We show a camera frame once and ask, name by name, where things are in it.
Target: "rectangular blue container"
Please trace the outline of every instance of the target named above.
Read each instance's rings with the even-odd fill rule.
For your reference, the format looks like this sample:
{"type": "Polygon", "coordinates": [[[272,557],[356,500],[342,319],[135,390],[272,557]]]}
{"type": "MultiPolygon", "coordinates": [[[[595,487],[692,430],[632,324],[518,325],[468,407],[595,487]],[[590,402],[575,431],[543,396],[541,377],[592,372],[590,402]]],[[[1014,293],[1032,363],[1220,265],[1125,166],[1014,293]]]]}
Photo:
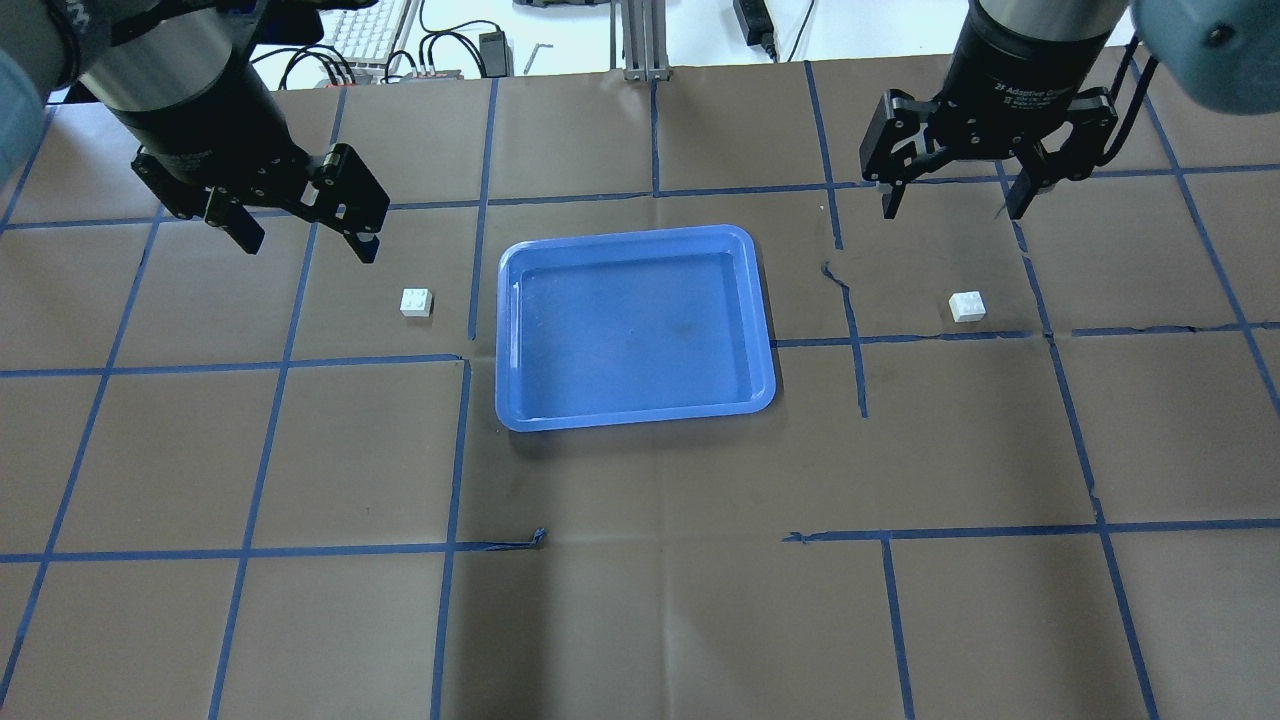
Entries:
{"type": "Polygon", "coordinates": [[[762,410],[777,384],[755,243],[708,225],[515,245],[497,364],[513,430],[762,410]]]}

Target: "small white block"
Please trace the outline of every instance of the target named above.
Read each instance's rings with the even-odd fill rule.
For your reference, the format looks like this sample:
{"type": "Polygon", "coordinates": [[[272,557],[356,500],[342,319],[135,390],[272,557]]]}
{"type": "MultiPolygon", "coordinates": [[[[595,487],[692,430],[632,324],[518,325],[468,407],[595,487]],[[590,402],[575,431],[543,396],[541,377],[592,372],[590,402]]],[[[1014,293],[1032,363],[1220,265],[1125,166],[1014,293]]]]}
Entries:
{"type": "Polygon", "coordinates": [[[431,291],[425,287],[404,288],[404,295],[401,296],[401,314],[406,318],[430,318],[431,291]]]}
{"type": "Polygon", "coordinates": [[[977,323],[987,316],[987,306],[982,304],[982,293],[978,291],[957,292],[951,296],[947,305],[951,306],[951,316],[957,323],[977,323]]]}

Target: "robotic arm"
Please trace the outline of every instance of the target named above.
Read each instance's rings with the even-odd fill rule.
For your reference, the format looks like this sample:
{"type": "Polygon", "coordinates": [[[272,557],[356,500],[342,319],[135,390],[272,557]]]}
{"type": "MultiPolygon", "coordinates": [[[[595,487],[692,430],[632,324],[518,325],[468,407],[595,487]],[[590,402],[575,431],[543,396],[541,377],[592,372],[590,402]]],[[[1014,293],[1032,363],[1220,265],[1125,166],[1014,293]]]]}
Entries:
{"type": "Polygon", "coordinates": [[[44,99],[78,78],[138,138],[133,170],[175,217],[202,217],[256,254],[264,232],[244,205],[280,208],[374,261],[390,199],[351,146],[311,156],[294,145],[223,12],[244,3],[5,3],[0,177],[35,147],[44,99]]]}
{"type": "MultiPolygon", "coordinates": [[[[928,101],[886,91],[863,138],[863,178],[884,193],[884,218],[896,215],[908,183],[952,160],[1018,158],[1023,169],[1007,196],[1018,219],[1037,193],[1084,179],[1114,156],[1119,145],[1105,150],[1117,126],[1114,91],[1080,86],[1128,4],[970,0],[942,90],[928,101]],[[1047,150],[1042,141],[1064,123],[1070,136],[1047,150]]],[[[1197,102],[1234,114],[1280,110],[1274,0],[1134,0],[1133,15],[1197,102]]]]}

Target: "metal bracket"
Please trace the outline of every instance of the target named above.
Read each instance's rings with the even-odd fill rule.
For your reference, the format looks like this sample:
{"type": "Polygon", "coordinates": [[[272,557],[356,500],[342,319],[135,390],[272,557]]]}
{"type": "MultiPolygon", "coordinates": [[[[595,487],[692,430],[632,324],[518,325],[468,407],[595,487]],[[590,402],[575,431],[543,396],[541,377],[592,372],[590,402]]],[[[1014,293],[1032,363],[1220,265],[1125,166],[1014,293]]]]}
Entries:
{"type": "Polygon", "coordinates": [[[668,79],[667,0],[618,0],[622,5],[623,77],[668,79]]]}

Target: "screw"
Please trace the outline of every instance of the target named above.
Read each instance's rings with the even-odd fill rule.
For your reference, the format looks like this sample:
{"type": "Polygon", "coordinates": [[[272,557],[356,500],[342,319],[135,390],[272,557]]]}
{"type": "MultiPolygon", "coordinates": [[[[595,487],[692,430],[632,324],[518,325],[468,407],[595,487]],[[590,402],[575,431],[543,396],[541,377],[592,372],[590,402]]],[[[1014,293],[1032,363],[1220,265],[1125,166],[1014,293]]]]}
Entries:
{"type": "Polygon", "coordinates": [[[1216,28],[1208,31],[1208,37],[1204,38],[1204,44],[1210,47],[1221,47],[1235,37],[1235,28],[1231,26],[1217,26],[1216,28]]]}

